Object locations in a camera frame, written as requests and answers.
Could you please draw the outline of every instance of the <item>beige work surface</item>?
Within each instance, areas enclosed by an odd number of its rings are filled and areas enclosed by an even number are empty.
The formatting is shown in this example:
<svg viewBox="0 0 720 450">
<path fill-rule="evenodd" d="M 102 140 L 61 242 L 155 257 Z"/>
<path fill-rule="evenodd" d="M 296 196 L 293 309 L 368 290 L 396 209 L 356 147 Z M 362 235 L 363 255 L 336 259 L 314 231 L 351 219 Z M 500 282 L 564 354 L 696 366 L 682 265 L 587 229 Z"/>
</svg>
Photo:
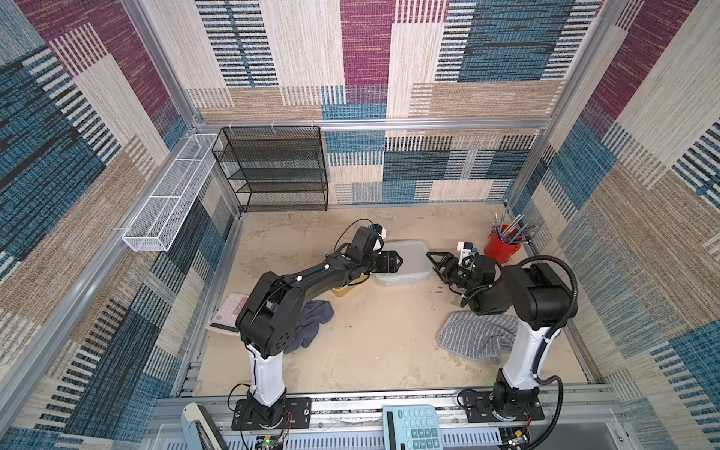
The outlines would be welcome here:
<svg viewBox="0 0 720 450">
<path fill-rule="evenodd" d="M 417 239 L 431 251 L 456 253 L 458 240 L 483 247 L 493 213 L 501 210 L 491 204 L 453 204 L 254 212 L 246 218 L 225 297 L 249 294 L 266 271 L 291 274 L 320 263 L 340 233 L 359 218 L 387 228 L 387 240 Z M 341 243 L 351 240 L 360 225 Z M 520 250 L 510 262 L 524 257 Z M 470 361 L 438 346 L 440 328 L 461 308 L 459 296 L 435 274 L 423 283 L 393 287 L 370 279 L 343 297 L 326 292 L 318 298 L 331 301 L 335 316 L 320 326 L 310 347 L 284 356 L 288 392 L 486 386 L 495 381 L 498 365 Z M 586 382 L 564 334 L 546 358 L 542 375 L 550 374 L 564 382 Z M 240 338 L 210 333 L 194 394 L 226 395 L 235 384 L 249 380 L 250 361 Z"/>
</svg>

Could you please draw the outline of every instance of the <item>dark blue cloth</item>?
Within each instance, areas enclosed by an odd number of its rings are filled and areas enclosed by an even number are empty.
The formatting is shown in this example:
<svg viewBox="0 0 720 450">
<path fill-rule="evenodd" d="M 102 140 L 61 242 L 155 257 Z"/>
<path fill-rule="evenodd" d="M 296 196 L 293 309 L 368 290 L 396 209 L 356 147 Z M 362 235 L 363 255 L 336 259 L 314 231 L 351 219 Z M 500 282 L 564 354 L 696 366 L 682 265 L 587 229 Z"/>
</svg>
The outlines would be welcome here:
<svg viewBox="0 0 720 450">
<path fill-rule="evenodd" d="M 330 322 L 334 314 L 333 306 L 325 300 L 310 300 L 305 303 L 300 313 L 300 321 L 295 328 L 295 339 L 285 349 L 285 353 L 295 351 L 300 346 L 309 347 L 320 331 L 320 324 Z"/>
</svg>

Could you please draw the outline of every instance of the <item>calculator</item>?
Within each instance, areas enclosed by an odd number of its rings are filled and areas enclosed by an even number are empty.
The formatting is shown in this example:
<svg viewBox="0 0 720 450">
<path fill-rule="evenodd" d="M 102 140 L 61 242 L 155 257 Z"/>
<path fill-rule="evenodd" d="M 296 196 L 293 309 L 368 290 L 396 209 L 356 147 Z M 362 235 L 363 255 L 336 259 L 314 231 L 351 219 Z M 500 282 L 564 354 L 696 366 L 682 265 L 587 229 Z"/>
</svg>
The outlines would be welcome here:
<svg viewBox="0 0 720 450">
<path fill-rule="evenodd" d="M 385 450 L 442 450 L 438 415 L 432 405 L 382 408 Z"/>
</svg>

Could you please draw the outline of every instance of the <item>yellow object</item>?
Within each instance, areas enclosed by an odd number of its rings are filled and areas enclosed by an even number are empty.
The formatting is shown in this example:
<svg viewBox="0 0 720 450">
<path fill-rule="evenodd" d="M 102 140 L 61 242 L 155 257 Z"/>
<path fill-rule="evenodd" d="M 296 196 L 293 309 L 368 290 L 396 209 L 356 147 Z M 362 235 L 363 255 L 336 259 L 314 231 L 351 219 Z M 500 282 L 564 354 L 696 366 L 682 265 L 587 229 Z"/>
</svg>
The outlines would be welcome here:
<svg viewBox="0 0 720 450">
<path fill-rule="evenodd" d="M 335 295 L 336 297 L 342 297 L 354 288 L 355 286 L 343 286 L 339 289 L 333 289 L 333 295 Z"/>
<path fill-rule="evenodd" d="M 351 283 L 357 283 L 358 281 L 364 281 L 364 280 L 368 279 L 369 277 L 370 277 L 369 275 L 365 275 L 365 278 L 362 278 L 362 275 L 361 275 L 359 278 L 356 278 L 353 281 L 351 281 Z M 346 285 L 343 287 L 335 288 L 335 289 L 333 289 L 333 294 L 336 297 L 342 297 L 345 294 L 347 294 L 348 292 L 350 292 L 351 290 L 353 290 L 354 287 L 355 286 Z"/>
</svg>

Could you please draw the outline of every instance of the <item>plastic lid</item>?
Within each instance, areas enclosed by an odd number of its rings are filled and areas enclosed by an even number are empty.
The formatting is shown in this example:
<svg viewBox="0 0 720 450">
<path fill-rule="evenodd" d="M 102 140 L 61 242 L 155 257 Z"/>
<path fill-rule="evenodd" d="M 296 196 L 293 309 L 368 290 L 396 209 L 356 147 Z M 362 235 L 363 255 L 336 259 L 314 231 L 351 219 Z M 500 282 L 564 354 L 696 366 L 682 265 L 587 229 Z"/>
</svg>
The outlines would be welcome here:
<svg viewBox="0 0 720 450">
<path fill-rule="evenodd" d="M 428 248 L 420 240 L 386 242 L 383 250 L 397 251 L 402 258 L 402 266 L 394 274 L 374 274 L 380 284 L 423 282 L 433 271 L 433 264 L 426 256 Z"/>
</svg>

